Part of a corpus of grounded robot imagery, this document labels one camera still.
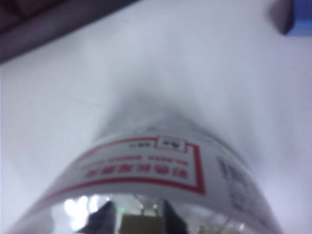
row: barcode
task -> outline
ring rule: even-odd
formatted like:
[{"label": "barcode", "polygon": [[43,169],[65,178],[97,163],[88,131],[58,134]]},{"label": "barcode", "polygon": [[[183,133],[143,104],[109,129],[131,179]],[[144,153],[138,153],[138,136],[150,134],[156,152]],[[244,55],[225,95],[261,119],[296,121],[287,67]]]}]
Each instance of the barcode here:
[{"label": "barcode", "polygon": [[227,180],[232,180],[247,187],[246,179],[243,173],[234,165],[227,163],[222,158],[218,158],[218,163],[223,177]]}]

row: red border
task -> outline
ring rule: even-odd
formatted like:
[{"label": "red border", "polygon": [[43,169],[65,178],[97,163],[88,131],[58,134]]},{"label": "red border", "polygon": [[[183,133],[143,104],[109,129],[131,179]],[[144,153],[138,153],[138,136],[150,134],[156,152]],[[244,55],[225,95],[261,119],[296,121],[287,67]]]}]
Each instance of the red border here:
[{"label": "red border", "polygon": [[[114,141],[114,142],[104,144],[104,145],[99,145],[99,146],[89,150],[88,152],[84,153],[76,161],[74,161],[73,164],[75,164],[76,162],[81,161],[87,157],[94,155],[94,153],[100,149],[103,149],[105,147],[109,147],[109,146],[112,146],[115,144],[130,142],[130,141],[137,141],[137,140],[153,140],[156,142],[157,139],[158,139],[157,137],[130,138],[130,139]],[[106,184],[106,183],[117,183],[117,182],[143,182],[143,183],[154,183],[154,184],[160,184],[160,185],[170,185],[173,187],[177,187],[177,188],[181,188],[184,190],[196,192],[196,193],[199,193],[201,195],[205,195],[206,189],[205,189],[205,185],[204,185],[203,172],[202,172],[202,167],[201,167],[199,146],[194,145],[194,144],[190,144],[187,141],[185,144],[186,144],[186,148],[188,146],[190,146],[194,150],[193,157],[194,157],[194,164],[195,164],[195,171],[196,171],[196,175],[195,175],[196,176],[196,186],[191,186],[191,185],[183,184],[180,182],[173,182],[173,181],[165,180],[165,179],[155,179],[155,178],[142,178],[142,177],[110,178],[110,179],[94,180],[94,181],[74,185],[74,186],[56,191],[55,193],[52,193],[52,194],[45,196],[43,199],[41,199],[39,201],[39,203],[46,201],[48,199],[51,199],[55,196],[58,196],[58,195],[61,195],[61,194],[64,194],[64,193],[67,193],[70,191],[74,191],[74,190],[77,190],[80,188],[85,188],[85,187],[99,185],[99,184]]]}]

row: dark object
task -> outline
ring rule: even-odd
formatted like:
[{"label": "dark object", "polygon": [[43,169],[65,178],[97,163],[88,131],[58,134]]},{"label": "dark object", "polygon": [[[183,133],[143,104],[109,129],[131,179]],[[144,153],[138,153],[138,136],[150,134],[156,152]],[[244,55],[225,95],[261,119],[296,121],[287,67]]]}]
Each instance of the dark object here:
[{"label": "dark object", "polygon": [[91,214],[88,223],[77,233],[84,234],[113,234],[116,224],[116,207],[108,201],[97,212]]},{"label": "dark object", "polygon": [[312,0],[293,0],[286,23],[289,36],[312,36]]},{"label": "dark object", "polygon": [[164,200],[163,219],[167,234],[187,234],[187,225],[180,218],[170,203]]},{"label": "dark object", "polygon": [[0,0],[0,62],[137,0]]}]

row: white surface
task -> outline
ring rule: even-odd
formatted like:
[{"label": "white surface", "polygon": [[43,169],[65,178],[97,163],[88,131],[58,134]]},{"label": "white surface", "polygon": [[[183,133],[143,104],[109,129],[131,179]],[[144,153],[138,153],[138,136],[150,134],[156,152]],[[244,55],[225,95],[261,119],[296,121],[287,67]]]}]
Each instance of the white surface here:
[{"label": "white surface", "polygon": [[273,0],[134,4],[1,68],[1,229],[135,92],[176,105],[251,164],[286,234],[312,230],[312,38]]}]

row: plastic bottle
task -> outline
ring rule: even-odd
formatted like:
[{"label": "plastic bottle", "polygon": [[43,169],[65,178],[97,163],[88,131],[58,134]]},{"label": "plastic bottle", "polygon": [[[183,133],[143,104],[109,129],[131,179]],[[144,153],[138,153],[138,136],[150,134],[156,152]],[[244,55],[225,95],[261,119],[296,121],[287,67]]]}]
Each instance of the plastic bottle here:
[{"label": "plastic bottle", "polygon": [[168,109],[140,106],[117,113],[9,233],[281,233],[233,150]]}]

